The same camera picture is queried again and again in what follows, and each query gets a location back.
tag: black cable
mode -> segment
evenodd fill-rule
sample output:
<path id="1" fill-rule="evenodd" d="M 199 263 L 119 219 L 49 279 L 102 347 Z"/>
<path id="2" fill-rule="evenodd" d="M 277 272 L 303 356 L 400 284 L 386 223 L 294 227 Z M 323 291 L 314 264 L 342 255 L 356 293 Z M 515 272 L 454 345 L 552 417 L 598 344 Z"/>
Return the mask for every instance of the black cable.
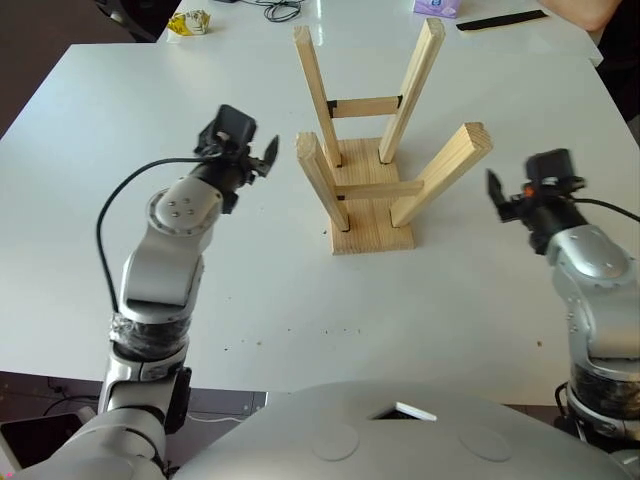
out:
<path id="1" fill-rule="evenodd" d="M 625 217 L 629 217 L 636 222 L 640 222 L 640 216 L 635 215 L 624 208 L 618 207 L 617 205 L 613 205 L 612 203 L 603 202 L 602 200 L 595 200 L 593 198 L 574 198 L 573 201 L 575 203 L 590 203 L 592 205 L 599 205 L 600 207 L 605 207 L 613 210 L 614 212 L 618 212 Z"/>
<path id="2" fill-rule="evenodd" d="M 47 407 L 47 409 L 44 411 L 44 413 L 42 414 L 43 417 L 46 417 L 47 414 L 53 410 L 54 407 L 60 405 L 61 403 L 64 403 L 66 401 L 70 401 L 70 400 L 92 400 L 92 401 L 98 401 L 100 399 L 100 397 L 98 397 L 97 395 L 72 395 L 70 397 L 64 397 L 61 398 L 60 400 L 56 400 L 55 402 L 53 402 L 51 405 L 49 405 Z"/>
<path id="3" fill-rule="evenodd" d="M 116 187 L 116 189 L 111 192 L 107 201 L 104 202 L 100 213 L 98 214 L 98 221 L 96 222 L 96 243 L 98 245 L 98 255 L 100 255 L 100 263 L 102 264 L 102 271 L 104 272 L 104 276 L 107 280 L 107 287 L 109 287 L 109 297 L 111 298 L 111 308 L 114 313 L 118 312 L 118 299 L 116 297 L 116 289 L 113 285 L 113 278 L 111 277 L 111 270 L 109 270 L 109 264 L 107 263 L 107 257 L 104 254 L 104 246 L 102 245 L 102 222 L 104 221 L 104 216 L 107 214 L 109 207 L 118 196 L 118 194 L 124 190 L 124 187 L 129 185 L 131 181 L 136 178 L 141 173 L 146 172 L 147 170 L 157 167 L 158 165 L 166 165 L 168 163 L 202 163 L 209 160 L 213 160 L 215 157 L 202 157 L 202 158 L 165 158 L 164 160 L 156 160 L 155 162 L 147 163 L 146 165 L 140 167 L 127 178 L 125 178 L 120 185 Z"/>
<path id="4" fill-rule="evenodd" d="M 558 385 L 556 387 L 556 391 L 553 394 L 553 396 L 556 399 L 556 405 L 558 406 L 558 410 L 560 410 L 560 415 L 563 418 L 567 418 L 567 411 L 564 409 L 564 405 L 562 405 L 562 401 L 560 400 L 560 392 L 562 392 L 562 390 L 564 390 L 566 392 L 567 385 L 568 385 L 568 382 L 564 382 L 564 383 Z"/>
<path id="5" fill-rule="evenodd" d="M 302 10 L 305 0 L 240 0 L 248 5 L 264 7 L 264 18 L 273 23 L 282 23 L 296 18 Z"/>
<path id="6" fill-rule="evenodd" d="M 60 385 L 56 386 L 51 384 L 51 377 L 47 377 L 47 387 L 49 387 L 49 389 L 53 393 L 61 393 L 64 398 L 67 397 L 67 393 L 64 391 L 64 387 L 61 387 Z"/>

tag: white cable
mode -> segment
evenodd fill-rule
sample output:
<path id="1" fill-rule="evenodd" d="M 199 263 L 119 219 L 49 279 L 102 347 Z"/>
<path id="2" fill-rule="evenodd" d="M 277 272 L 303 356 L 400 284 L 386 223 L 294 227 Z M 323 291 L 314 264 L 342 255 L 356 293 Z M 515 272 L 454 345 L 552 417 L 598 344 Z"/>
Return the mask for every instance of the white cable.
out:
<path id="1" fill-rule="evenodd" d="M 225 418 L 197 418 L 192 416 L 190 413 L 187 413 L 187 418 L 193 420 L 194 422 L 202 422 L 202 423 L 221 423 L 221 422 L 237 422 L 242 423 L 244 420 L 240 420 L 239 418 L 233 417 L 225 417 Z"/>

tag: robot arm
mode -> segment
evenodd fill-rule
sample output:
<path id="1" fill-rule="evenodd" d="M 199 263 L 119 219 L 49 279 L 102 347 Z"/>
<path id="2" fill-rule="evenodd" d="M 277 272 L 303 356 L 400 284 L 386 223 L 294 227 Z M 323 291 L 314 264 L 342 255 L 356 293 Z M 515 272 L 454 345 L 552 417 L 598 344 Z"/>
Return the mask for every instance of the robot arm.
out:
<path id="1" fill-rule="evenodd" d="M 278 137 L 264 160 L 249 155 L 255 130 L 252 118 L 223 105 L 199 136 L 203 162 L 151 198 L 147 231 L 124 267 L 99 415 L 17 478 L 165 478 L 165 434 L 182 426 L 189 400 L 184 361 L 202 253 L 236 190 L 266 176 L 277 156 Z"/>
<path id="2" fill-rule="evenodd" d="M 503 222 L 519 219 L 529 243 L 553 267 L 567 305 L 570 412 L 595 434 L 640 440 L 640 292 L 631 256 L 577 210 L 571 193 L 585 186 L 569 152 L 531 157 L 530 182 L 507 201 L 489 171 L 489 195 Z"/>

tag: white table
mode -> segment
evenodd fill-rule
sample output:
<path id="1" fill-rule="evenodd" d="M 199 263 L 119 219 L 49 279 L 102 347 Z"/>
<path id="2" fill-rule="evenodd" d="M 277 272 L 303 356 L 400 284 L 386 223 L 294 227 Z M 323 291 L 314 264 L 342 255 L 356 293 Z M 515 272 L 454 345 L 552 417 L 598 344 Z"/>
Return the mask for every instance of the white table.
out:
<path id="1" fill-rule="evenodd" d="M 410 53 L 317 50 L 335 98 L 391 94 Z M 216 225 L 191 330 L 193 386 L 285 392 L 383 377 L 550 403 L 569 369 L 565 309 L 525 228 L 498 222 L 484 169 L 515 193 L 529 155 L 567 147 L 586 195 L 637 212 L 638 147 L 591 63 L 445 42 L 400 145 L 401 175 L 415 175 L 464 121 L 484 122 L 494 151 L 415 220 L 415 250 L 332 257 L 326 213 L 294 154 L 298 131 L 319 131 L 295 49 L 245 62 L 236 54 L 203 61 L 182 48 L 74 46 L 33 96 L 0 141 L 0 369 L 102 378 L 109 304 L 97 212 L 136 167 L 188 155 L 229 103 L 257 119 L 258 153 L 276 133 L 281 153 Z M 383 125 L 346 119 L 337 132 L 375 136 Z M 156 169 L 114 204 L 105 244 L 116 278 L 145 229 L 148 198 L 186 170 Z M 634 222 L 583 211 L 638 255 Z"/>
<path id="2" fill-rule="evenodd" d="M 331 47 L 398 46 L 413 48 L 426 18 L 413 12 L 413 0 L 306 0 L 296 19 L 274 24 L 262 16 L 262 8 L 244 3 L 183 0 L 178 11 L 204 9 L 211 13 L 212 33 L 185 38 L 187 48 L 205 51 L 246 45 L 246 58 L 275 46 L 291 44 L 293 25 L 309 25 L 314 43 Z M 461 32 L 457 23 L 482 18 L 544 10 L 550 18 L 493 28 Z M 442 18 L 447 43 L 463 48 L 504 53 L 555 53 L 590 58 L 595 65 L 602 55 L 582 29 L 551 13 L 535 0 L 462 0 L 456 19 Z M 166 45 L 165 31 L 158 45 Z"/>

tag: upside-down wooden stool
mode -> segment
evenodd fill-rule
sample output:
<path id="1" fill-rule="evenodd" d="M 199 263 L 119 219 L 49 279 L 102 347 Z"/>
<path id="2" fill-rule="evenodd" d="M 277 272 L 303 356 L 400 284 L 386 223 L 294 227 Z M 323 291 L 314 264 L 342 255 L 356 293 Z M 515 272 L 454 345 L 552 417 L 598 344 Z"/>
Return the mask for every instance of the upside-down wooden stool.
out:
<path id="1" fill-rule="evenodd" d="M 411 219 L 491 150 L 482 123 L 464 123 L 415 180 L 399 180 L 393 157 L 444 36 L 440 20 L 425 21 L 400 95 L 327 101 L 309 28 L 295 27 L 325 141 L 323 151 L 315 133 L 298 134 L 298 160 L 331 218 L 334 254 L 414 248 Z M 332 119 L 374 115 L 393 115 L 382 138 L 336 138 Z"/>

